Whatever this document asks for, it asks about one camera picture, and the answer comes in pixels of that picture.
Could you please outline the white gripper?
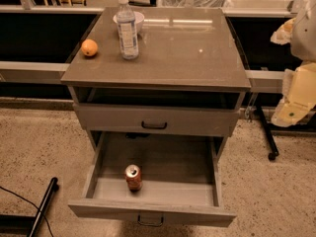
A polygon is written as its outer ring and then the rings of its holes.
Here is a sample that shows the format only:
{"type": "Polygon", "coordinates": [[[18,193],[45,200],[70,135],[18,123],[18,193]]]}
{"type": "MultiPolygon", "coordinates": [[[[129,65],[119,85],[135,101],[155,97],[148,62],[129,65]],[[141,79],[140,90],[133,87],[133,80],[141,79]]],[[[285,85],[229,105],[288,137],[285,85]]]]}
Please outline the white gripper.
{"type": "MultiPolygon", "coordinates": [[[[291,40],[295,19],[284,22],[271,36],[271,42],[287,44],[291,40]]],[[[296,125],[316,105],[316,63],[304,63],[293,73],[287,98],[282,98],[272,116],[272,124],[280,127],[296,125]]]]}

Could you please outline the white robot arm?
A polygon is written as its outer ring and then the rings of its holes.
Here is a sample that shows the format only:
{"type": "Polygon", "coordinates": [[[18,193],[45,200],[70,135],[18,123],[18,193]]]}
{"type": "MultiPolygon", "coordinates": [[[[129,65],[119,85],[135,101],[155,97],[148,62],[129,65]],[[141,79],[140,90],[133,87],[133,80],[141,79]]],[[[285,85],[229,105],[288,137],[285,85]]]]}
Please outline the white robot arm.
{"type": "Polygon", "coordinates": [[[294,71],[284,70],[282,98],[272,117],[274,125],[289,127],[316,106],[316,1],[308,1],[296,17],[283,23],[271,42],[289,43],[291,54],[302,60],[294,71]]]}

